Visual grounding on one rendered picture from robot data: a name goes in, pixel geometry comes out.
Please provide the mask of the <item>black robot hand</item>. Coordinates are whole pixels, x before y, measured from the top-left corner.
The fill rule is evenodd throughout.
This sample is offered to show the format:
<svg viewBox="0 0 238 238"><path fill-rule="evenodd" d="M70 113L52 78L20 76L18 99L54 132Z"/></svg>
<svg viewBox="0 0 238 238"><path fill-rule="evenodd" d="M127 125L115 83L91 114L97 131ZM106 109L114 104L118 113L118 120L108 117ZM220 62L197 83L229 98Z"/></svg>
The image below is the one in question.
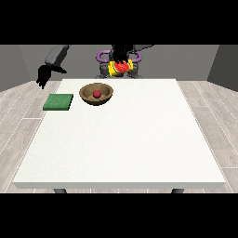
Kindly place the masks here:
<svg viewBox="0 0 238 238"><path fill-rule="evenodd" d="M46 86L46 83L51 77L51 73L56 72L56 73L66 73L64 69L62 69L60 66L55 66L51 64L45 64L39 67L38 69L38 77L36 80L36 83L44 89Z"/></svg>
<svg viewBox="0 0 238 238"><path fill-rule="evenodd" d="M133 49L132 45L117 44L112 46L112 58L116 63L128 62L128 53Z"/></svg>

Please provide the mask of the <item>brown wooden bowl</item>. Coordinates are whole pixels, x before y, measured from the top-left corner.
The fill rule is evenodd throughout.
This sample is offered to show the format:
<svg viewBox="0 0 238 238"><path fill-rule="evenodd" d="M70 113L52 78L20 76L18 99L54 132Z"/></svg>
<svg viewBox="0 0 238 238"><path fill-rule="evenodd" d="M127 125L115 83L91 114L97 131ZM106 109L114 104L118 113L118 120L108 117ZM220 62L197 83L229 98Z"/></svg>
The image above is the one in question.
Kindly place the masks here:
<svg viewBox="0 0 238 238"><path fill-rule="evenodd" d="M100 92L100 97L95 98L93 93L95 91ZM83 86L80 91L79 95L81 99L89 105L99 106L105 104L109 101L112 97L113 89L111 86L103 83L93 83Z"/></svg>

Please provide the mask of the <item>green square pad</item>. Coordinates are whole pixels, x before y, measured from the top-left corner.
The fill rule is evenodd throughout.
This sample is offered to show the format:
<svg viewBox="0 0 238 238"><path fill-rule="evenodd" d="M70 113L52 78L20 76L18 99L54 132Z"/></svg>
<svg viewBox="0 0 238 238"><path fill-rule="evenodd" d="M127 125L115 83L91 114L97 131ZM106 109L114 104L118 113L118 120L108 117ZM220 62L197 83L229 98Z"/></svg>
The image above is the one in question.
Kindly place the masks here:
<svg viewBox="0 0 238 238"><path fill-rule="evenodd" d="M68 111L73 94L50 94L43 106L44 111Z"/></svg>

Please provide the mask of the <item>yellow cup with melon print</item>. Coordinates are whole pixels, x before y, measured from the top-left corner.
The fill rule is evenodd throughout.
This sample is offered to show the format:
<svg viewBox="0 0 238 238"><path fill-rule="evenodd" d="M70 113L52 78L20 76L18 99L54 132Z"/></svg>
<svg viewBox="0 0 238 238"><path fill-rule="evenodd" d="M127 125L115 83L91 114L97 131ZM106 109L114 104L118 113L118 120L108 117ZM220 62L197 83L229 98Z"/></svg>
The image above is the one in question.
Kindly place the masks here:
<svg viewBox="0 0 238 238"><path fill-rule="evenodd" d="M110 61L108 63L108 70L110 76L116 76L119 74L132 72L134 70L134 65L131 59L129 61L124 61L123 63Z"/></svg>

